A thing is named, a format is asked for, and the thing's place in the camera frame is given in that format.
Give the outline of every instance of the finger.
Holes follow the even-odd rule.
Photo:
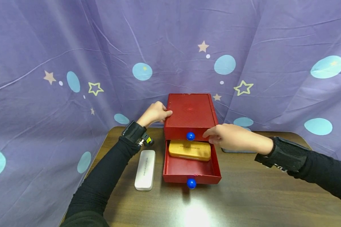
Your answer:
[[[202,135],[202,137],[206,138],[207,136],[211,136],[211,135],[217,135],[216,126],[210,128],[210,129],[207,129],[205,131],[205,133]]]
[[[219,136],[217,136],[217,135],[211,135],[209,137],[209,139],[221,139],[221,138]]]
[[[169,117],[170,115],[172,115],[173,111],[168,110],[165,112],[165,117]]]
[[[209,138],[208,142],[209,142],[209,143],[211,143],[211,144],[213,144],[213,145],[220,146],[221,139],[217,139],[217,138]]]

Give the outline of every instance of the purple curtain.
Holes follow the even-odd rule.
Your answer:
[[[58,225],[108,130],[169,93],[341,160],[341,0],[0,1],[0,227]]]

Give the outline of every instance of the red drawer box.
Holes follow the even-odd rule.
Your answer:
[[[193,132],[195,141],[208,141],[203,133],[218,124],[210,94],[169,94],[167,110],[173,114],[165,121],[165,139],[186,139]]]
[[[195,141],[208,141],[203,133],[218,124],[210,94],[169,94],[167,110],[173,114],[164,124],[165,160],[163,179],[170,183],[218,184],[221,180],[216,149],[211,146],[208,162],[175,158],[169,155],[170,140],[187,140],[187,133],[195,134]]]

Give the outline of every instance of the star print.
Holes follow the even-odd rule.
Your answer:
[[[221,101],[220,98],[221,98],[222,96],[219,96],[218,94],[216,94],[215,96],[212,96],[212,97],[215,99],[215,101],[216,101],[216,100]]]
[[[241,81],[240,85],[237,87],[234,87],[234,89],[237,91],[237,96],[242,95],[242,94],[250,94],[250,88],[253,86],[254,84],[247,84],[245,83],[245,81]],[[246,89],[247,91],[242,91],[240,92],[240,89],[242,86],[248,86],[248,88]]]
[[[45,71],[45,77],[43,79],[46,79],[49,81],[49,83],[52,85],[53,81],[56,81],[56,79],[53,77],[53,73],[49,73],[47,71]]]
[[[201,51],[206,52],[206,48],[208,48],[209,45],[206,45],[205,41],[203,41],[203,43],[198,45],[198,47],[200,48],[199,52]]]
[[[97,96],[97,93],[103,92],[104,90],[100,87],[100,83],[91,83],[89,82],[88,85],[90,86],[90,89],[88,90],[89,93],[93,93],[95,96]],[[92,91],[92,86],[97,86],[97,91]]]

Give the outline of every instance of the blue drawer knob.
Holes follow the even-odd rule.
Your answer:
[[[187,180],[187,186],[188,186],[190,189],[194,189],[196,185],[197,185],[197,184],[195,183],[195,180],[194,180],[194,179],[188,179],[188,180]]]
[[[195,135],[194,135],[194,133],[193,133],[193,132],[189,132],[189,133],[187,133],[187,140],[189,140],[189,141],[193,141],[193,140],[194,140],[194,138],[195,138]]]

